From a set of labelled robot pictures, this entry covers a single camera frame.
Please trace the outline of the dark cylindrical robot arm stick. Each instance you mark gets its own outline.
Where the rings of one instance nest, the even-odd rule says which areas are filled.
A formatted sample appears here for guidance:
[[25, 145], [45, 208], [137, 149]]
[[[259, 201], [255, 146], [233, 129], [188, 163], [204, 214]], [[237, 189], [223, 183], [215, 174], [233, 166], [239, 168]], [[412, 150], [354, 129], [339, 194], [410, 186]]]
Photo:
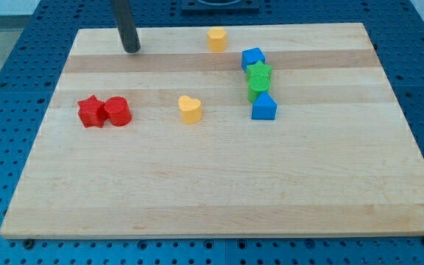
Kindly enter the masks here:
[[141, 49], [135, 18], [129, 0], [110, 0], [116, 26], [126, 53], [136, 53]]

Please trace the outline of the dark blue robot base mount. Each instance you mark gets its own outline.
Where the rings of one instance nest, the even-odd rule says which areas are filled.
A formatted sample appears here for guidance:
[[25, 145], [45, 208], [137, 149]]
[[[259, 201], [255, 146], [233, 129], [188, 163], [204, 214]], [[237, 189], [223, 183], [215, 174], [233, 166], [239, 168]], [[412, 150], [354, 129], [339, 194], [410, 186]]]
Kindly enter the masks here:
[[260, 0], [181, 0], [183, 12], [256, 11]]

